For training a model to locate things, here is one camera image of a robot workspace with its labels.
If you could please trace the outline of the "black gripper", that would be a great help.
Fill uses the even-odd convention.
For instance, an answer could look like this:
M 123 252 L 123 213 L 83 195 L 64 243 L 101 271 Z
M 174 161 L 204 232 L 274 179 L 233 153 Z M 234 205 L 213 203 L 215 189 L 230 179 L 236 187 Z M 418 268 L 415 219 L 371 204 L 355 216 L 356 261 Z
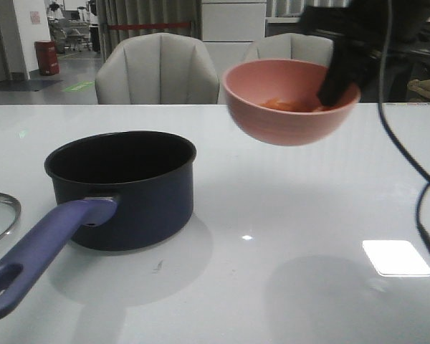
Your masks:
M 351 1 L 346 7 L 306 6 L 299 26 L 306 34 L 331 32 L 333 55 L 317 97 L 334 106 L 355 83 L 363 88 L 376 76 L 376 49 L 366 42 L 382 42 L 388 21 L 391 41 L 411 44 L 430 18 L 430 1 Z

